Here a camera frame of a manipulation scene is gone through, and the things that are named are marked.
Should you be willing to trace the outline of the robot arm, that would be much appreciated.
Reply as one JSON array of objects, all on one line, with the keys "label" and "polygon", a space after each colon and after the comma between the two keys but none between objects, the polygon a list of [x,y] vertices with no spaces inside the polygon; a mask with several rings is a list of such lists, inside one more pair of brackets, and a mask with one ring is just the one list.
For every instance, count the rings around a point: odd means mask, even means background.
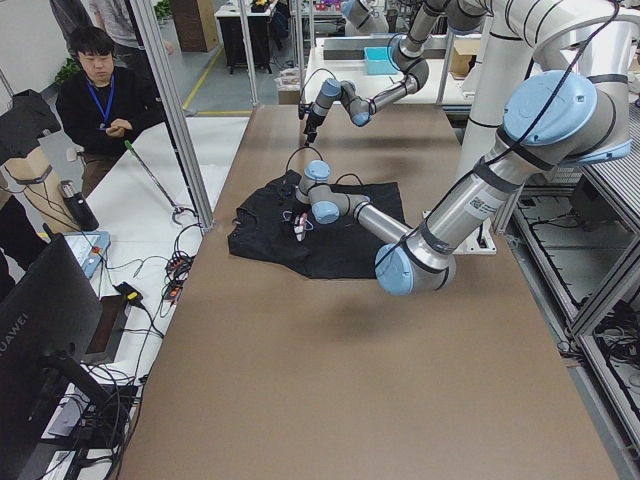
[{"label": "robot arm", "polygon": [[318,128],[336,102],[341,103],[354,125],[362,127],[378,111],[421,90],[429,77],[424,45],[440,16],[447,17],[452,31],[466,35],[479,27],[485,14],[485,9],[471,1],[421,1],[408,33],[392,37],[385,49],[385,59],[402,74],[402,79],[371,98],[360,97],[351,80],[325,79],[314,101],[298,107],[299,118],[306,121],[305,144],[315,141]]},{"label": "robot arm", "polygon": [[617,1],[423,1],[407,34],[390,43],[401,79],[368,99],[351,81],[326,79],[316,99],[298,109],[307,141],[335,103],[363,126],[418,92],[429,76],[425,45],[440,16],[462,35],[491,21],[456,183],[414,228],[365,196],[336,193],[323,161],[305,168],[295,192],[317,222],[350,216],[382,241],[374,272],[393,295],[447,285],[455,250],[532,175],[616,160],[631,149],[627,71],[639,14]]}]

